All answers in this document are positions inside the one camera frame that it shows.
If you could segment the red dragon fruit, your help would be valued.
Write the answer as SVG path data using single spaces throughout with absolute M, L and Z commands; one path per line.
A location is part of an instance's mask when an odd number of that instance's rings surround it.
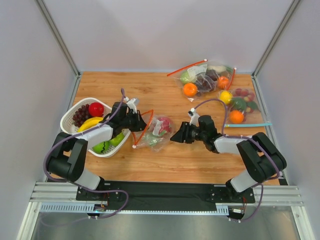
M 172 136 L 174 125 L 169 117 L 155 116 L 146 131 L 146 143 L 153 149 L 161 149 Z

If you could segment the red fake apple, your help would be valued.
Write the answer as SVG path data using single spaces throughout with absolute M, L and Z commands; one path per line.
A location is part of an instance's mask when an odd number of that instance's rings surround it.
M 102 117 L 104 111 L 104 106 L 99 102 L 93 102 L 88 107 L 88 112 L 92 117 Z

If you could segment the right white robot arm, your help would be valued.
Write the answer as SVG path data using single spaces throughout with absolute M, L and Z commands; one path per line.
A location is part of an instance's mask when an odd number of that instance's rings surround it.
M 284 156 L 265 133 L 258 132 L 252 136 L 226 136 L 218 132 L 211 116 L 199 116 L 197 121 L 198 125 L 182 122 L 170 140 L 185 144 L 201 141 L 210 152 L 240 155 L 245 170 L 227 181 L 226 185 L 231 191 L 242 193 L 278 176 L 287 167 Z

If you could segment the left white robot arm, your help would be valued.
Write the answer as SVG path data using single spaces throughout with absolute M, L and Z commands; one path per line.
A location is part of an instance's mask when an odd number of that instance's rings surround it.
M 101 153 L 107 152 L 112 140 L 123 130 L 133 135 L 135 148 L 149 146 L 161 149 L 174 134 L 173 121 L 162 115 L 148 111 L 149 118 L 137 110 L 138 100 L 133 98 L 127 102 L 118 101 L 111 112 L 104 117 L 92 117 L 92 124 L 78 124 L 78 132 L 69 134 L 60 132 L 47 153 L 43 162 L 43 170 L 48 178 L 57 175 L 56 182 L 71 182 L 91 192 L 104 190 L 104 179 L 85 168 L 88 150 L 102 145 Z

